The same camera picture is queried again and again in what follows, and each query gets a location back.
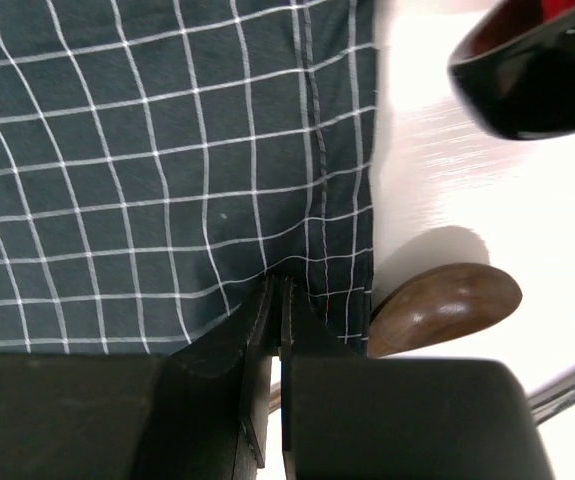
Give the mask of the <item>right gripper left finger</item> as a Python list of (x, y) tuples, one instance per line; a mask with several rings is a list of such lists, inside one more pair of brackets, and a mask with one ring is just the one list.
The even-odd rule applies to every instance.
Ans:
[(0, 479), (252, 479), (273, 278), (170, 356), (0, 354)]

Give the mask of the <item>dark checkered cloth napkin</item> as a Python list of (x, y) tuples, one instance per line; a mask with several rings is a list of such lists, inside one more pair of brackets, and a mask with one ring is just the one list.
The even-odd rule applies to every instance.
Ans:
[(0, 1), (0, 353), (172, 353), (267, 275), (366, 347), (371, 1)]

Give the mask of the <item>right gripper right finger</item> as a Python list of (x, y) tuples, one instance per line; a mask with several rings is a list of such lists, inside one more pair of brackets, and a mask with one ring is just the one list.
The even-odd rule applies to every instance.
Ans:
[(524, 391), (491, 360), (354, 353), (281, 286), (282, 445), (290, 479), (546, 480)]

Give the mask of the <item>red mug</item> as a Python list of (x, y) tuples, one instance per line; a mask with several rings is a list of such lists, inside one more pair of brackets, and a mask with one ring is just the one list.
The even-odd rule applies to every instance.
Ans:
[(507, 140), (575, 133), (575, 1), (500, 1), (448, 61), (475, 121)]

